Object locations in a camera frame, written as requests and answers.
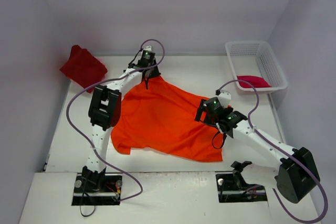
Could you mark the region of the orange t shirt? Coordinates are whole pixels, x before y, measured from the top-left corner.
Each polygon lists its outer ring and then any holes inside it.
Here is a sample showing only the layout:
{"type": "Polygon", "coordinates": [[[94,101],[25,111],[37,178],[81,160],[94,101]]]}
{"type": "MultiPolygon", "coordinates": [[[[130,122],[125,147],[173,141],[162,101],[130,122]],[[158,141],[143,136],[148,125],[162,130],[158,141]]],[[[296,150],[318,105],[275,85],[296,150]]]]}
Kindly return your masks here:
{"type": "Polygon", "coordinates": [[[111,132],[113,147],[125,155],[133,148],[150,148],[197,162],[221,162],[217,129],[194,120],[201,99],[162,77],[138,84],[122,100],[111,132]]]}

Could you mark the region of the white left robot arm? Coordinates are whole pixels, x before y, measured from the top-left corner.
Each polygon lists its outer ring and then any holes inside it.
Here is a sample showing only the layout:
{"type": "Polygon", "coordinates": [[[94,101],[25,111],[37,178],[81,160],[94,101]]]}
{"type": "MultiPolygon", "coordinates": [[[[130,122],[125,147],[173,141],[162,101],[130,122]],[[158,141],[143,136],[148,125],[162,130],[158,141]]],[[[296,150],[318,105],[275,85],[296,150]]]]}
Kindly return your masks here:
{"type": "Polygon", "coordinates": [[[86,186],[92,192],[97,193],[105,186],[102,176],[107,165],[101,159],[106,158],[111,131],[120,119],[122,98],[143,79],[160,74],[158,67],[148,69],[156,64],[152,47],[145,47],[140,53],[141,58],[138,62],[130,63],[119,80],[111,81],[107,85],[100,84],[93,91],[88,115],[92,125],[91,141],[94,147],[91,148],[82,169],[82,176],[87,178],[86,186]]]}

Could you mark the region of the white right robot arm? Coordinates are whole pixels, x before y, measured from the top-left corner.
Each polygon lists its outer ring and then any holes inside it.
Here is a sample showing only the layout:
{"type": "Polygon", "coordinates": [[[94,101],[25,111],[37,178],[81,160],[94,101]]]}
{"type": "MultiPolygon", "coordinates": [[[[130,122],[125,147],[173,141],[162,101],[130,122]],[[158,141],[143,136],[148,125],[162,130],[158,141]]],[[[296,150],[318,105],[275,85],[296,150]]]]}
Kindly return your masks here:
{"type": "Polygon", "coordinates": [[[246,144],[267,160],[266,166],[252,161],[234,161],[231,165],[232,181],[238,188],[257,184],[271,187],[289,202],[297,204],[320,181],[308,149],[296,149],[272,137],[265,141],[265,133],[252,127],[247,116],[233,108],[223,107],[218,97],[200,101],[195,121],[217,129],[224,138],[230,137],[246,144]]]}

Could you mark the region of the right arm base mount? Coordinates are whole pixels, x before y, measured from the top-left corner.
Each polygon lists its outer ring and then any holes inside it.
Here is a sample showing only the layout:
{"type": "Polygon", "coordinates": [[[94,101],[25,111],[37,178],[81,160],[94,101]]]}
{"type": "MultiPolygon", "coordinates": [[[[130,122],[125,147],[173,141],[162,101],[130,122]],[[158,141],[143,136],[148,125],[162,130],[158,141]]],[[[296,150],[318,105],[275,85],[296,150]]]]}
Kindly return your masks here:
{"type": "Polygon", "coordinates": [[[216,186],[219,203],[252,203],[267,201],[267,194],[264,186],[248,184],[241,173],[252,162],[243,163],[234,161],[231,165],[231,172],[216,173],[216,186]]]}

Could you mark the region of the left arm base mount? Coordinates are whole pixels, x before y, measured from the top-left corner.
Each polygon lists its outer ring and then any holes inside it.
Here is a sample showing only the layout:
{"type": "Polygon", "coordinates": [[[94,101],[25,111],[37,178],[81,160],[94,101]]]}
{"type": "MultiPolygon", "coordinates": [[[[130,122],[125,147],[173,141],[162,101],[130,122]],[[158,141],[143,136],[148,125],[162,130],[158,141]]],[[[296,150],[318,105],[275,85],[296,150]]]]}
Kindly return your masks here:
{"type": "Polygon", "coordinates": [[[72,206],[118,206],[122,193],[122,176],[106,174],[100,185],[95,188],[92,182],[87,182],[80,174],[76,176],[72,206]]]}

